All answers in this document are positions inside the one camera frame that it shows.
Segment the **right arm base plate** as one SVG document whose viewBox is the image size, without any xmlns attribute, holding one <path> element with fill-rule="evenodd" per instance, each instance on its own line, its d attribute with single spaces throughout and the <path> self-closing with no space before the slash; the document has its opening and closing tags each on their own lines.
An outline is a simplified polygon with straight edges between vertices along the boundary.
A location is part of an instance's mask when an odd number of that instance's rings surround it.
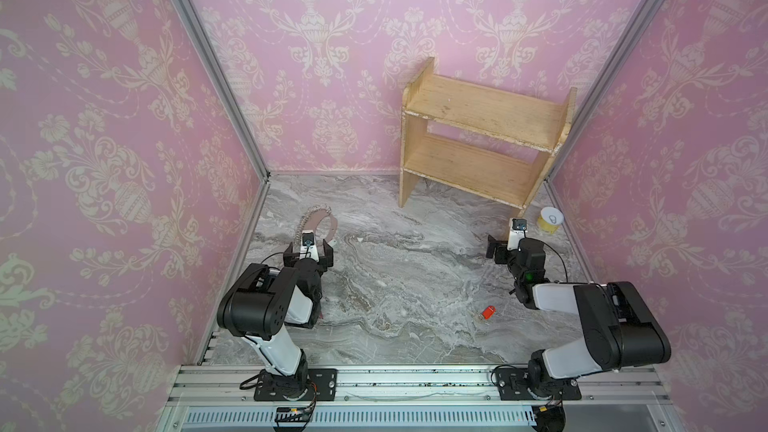
<svg viewBox="0 0 768 432">
<path fill-rule="evenodd" d="M 579 401 L 582 393 L 575 379 L 535 385 L 526 370 L 508 364 L 495 367 L 490 381 L 501 401 Z"/>
</svg>

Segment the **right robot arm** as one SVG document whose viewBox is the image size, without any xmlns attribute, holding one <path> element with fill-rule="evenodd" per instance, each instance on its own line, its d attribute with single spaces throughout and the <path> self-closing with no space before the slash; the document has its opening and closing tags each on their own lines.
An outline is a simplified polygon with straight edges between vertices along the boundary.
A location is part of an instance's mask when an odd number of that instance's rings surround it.
<svg viewBox="0 0 768 432">
<path fill-rule="evenodd" d="M 671 359 L 666 333 L 632 283 L 553 282 L 546 277 L 545 244 L 528 237 L 512 249 L 490 236 L 486 257 L 507 267 L 514 279 L 511 294 L 525 308 L 580 321 L 580 338 L 531 354 L 525 379 L 533 396 L 554 398 L 582 376 Z"/>
</svg>

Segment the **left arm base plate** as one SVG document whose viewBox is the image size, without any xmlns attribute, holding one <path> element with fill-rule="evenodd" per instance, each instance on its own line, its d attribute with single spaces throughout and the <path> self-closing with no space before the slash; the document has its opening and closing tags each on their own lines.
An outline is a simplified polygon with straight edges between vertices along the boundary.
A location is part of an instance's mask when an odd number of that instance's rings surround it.
<svg viewBox="0 0 768 432">
<path fill-rule="evenodd" d="M 255 379 L 253 399 L 256 402 L 335 400 L 338 370 L 311 368 L 293 376 L 260 372 Z"/>
</svg>

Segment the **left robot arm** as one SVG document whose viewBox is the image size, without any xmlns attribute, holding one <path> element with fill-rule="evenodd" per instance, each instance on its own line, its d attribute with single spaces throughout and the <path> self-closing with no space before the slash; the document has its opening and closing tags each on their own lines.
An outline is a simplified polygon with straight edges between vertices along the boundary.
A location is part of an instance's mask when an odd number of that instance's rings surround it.
<svg viewBox="0 0 768 432">
<path fill-rule="evenodd" d="M 306 353 L 289 329 L 313 328 L 321 312 L 322 275 L 333 266 L 333 248 L 303 245 L 282 253 L 284 267 L 252 263 L 221 299 L 216 321 L 221 329 L 243 339 L 264 368 L 239 385 L 252 390 L 256 401 L 332 401 L 338 371 L 312 369 Z"/>
</svg>

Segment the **metal key ring plate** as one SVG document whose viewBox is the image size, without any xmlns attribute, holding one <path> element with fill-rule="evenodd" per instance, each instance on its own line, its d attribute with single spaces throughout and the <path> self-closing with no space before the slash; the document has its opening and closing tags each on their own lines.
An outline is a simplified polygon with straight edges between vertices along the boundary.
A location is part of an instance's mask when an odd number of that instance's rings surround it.
<svg viewBox="0 0 768 432">
<path fill-rule="evenodd" d="M 321 227 L 327 228 L 327 235 L 324 240 L 331 244 L 338 230 L 338 220 L 328 205 L 315 205 L 305 212 L 296 228 L 293 244 L 299 247 L 302 244 L 302 234 L 305 231 L 317 232 Z"/>
</svg>

